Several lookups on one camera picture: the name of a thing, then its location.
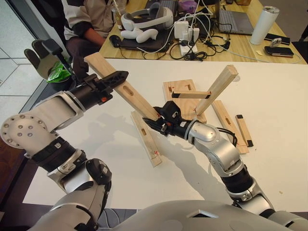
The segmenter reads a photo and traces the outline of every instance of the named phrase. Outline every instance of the smartphone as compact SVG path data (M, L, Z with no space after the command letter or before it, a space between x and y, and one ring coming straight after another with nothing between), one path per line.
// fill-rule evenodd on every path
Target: smartphone
M288 47L264 47L267 54L270 54L272 56L281 56L281 57L287 57L292 58L294 53L291 51Z
M267 34L264 38L264 40L272 41L273 39L281 38L281 43L285 45L290 45L290 38L280 36L280 35L274 35L274 34Z

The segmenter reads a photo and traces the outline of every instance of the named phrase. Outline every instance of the sticker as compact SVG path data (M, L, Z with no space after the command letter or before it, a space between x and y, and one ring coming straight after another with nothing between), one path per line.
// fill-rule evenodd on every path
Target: sticker
M60 143L56 143L54 146L55 146L57 149L61 148L61 144L60 144Z
M180 127L183 128L183 127L185 126L186 123L187 123L187 122L185 122L185 121L181 122Z
M106 167L104 167L104 168L103 168L103 173L104 173L104 174L107 174L107 172L108 172L108 169L107 169Z
M261 51L256 51L258 55L263 55Z

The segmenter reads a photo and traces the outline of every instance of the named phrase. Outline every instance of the wooden assembly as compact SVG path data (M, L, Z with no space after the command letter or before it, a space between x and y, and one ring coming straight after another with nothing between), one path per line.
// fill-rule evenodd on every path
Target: wooden assembly
M195 109L197 115L201 115L237 75L238 72L235 67L233 65L227 65L209 88L208 91L211 92L211 95L206 99L202 99L197 105Z
M180 99L207 99L210 95L210 91L175 90L171 96Z
M231 117L229 116L226 108L224 107L224 105L222 104L222 102L220 100L216 100L214 102L212 102L212 106L214 108L214 111L218 117L218 119L220 120L222 126L228 130L230 130L231 132L235 133L235 136L237 138L237 145L236 148L239 150L239 152L241 154L244 153L249 153L249 150L246 146L245 141L243 140L240 132L238 131L238 129L236 128L235 124L233 123ZM230 141L232 142L233 137L231 135L228 135Z
M245 141L247 147L253 147L254 144L252 142L252 139L251 139L250 133L248 131L247 125L245 123L245 120L243 118L243 115L236 115L235 119L236 119L237 125L240 128L241 134L244 138L244 141Z
M192 79L164 82L164 94L165 100L173 100L176 105L181 109L181 115L183 119L193 120L195 117L202 122L206 123L206 117L204 113L197 115L195 107L199 103L199 99L173 99L172 92L176 91L196 91Z
M85 61L101 78L116 71L98 52L85 57ZM114 90L143 117L154 121L160 117L159 113L127 81Z
M143 121L142 116L137 111L133 111L131 113L131 117L137 127L138 133L142 139L143 145L146 152L148 153L153 167L159 165L162 160L160 158L160 153L153 140L153 137L150 134L148 125Z

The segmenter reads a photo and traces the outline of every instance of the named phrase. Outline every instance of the white tumbler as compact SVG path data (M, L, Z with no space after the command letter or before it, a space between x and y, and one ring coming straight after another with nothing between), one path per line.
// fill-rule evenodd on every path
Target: white tumbler
M263 41L271 26L274 24L278 14L279 9L276 7L265 6L263 8L254 32L250 38L252 44L259 45Z

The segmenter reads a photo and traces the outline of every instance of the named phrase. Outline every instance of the white vr headset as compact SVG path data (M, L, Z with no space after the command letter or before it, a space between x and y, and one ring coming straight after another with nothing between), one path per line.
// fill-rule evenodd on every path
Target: white vr headset
M134 23L133 18L141 14L148 14L152 20L144 23ZM151 26L156 26L157 30L161 30L172 26L173 13L169 8L162 7L159 2L155 2L149 9L122 15L121 20L125 30L132 31L134 28L147 28Z

